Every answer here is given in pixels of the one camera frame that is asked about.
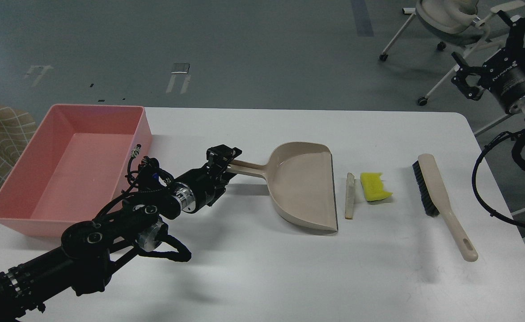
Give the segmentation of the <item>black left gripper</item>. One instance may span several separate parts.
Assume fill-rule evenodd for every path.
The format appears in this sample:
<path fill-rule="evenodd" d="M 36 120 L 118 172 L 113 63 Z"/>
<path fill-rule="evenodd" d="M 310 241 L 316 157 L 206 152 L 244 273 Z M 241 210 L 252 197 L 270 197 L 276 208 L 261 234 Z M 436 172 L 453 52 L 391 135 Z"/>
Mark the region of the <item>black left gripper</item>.
<path fill-rule="evenodd" d="M 224 194 L 226 185 L 236 177 L 230 171 L 232 162 L 242 149 L 218 145 L 207 149 L 207 164 L 175 178 L 174 195 L 182 204 L 183 212 L 195 213 L 203 206 L 213 206 Z"/>

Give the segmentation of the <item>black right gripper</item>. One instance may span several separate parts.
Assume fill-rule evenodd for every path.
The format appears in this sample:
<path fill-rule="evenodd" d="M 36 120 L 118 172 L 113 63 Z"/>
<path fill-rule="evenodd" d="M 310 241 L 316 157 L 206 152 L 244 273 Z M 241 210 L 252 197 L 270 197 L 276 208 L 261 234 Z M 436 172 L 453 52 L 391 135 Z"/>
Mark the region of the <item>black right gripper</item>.
<path fill-rule="evenodd" d="M 497 15 L 509 27 L 505 46 L 475 67 L 453 52 L 457 70 L 451 82 L 467 99 L 481 100 L 488 91 L 506 114 L 518 114 L 521 112 L 518 101 L 525 96 L 525 17 L 513 21 L 503 10 Z"/>

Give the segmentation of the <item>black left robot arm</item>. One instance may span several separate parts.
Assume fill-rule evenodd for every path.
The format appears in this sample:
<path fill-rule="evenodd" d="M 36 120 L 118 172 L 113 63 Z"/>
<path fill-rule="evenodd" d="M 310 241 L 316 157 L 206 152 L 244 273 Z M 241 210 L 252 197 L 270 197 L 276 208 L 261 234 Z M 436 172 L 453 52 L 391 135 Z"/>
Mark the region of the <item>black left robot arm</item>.
<path fill-rule="evenodd" d="M 242 151 L 227 145 L 207 150 L 207 162 L 173 177 L 157 159 L 128 159 L 128 188 L 95 218 L 71 225 L 59 247 L 0 273 L 0 322 L 17 322 L 28 310 L 45 311 L 45 302 L 71 288 L 77 296 L 103 292 L 111 277 L 136 256 L 191 260 L 191 251 L 169 233 L 166 219 L 212 206 L 234 174 L 229 165 Z"/>

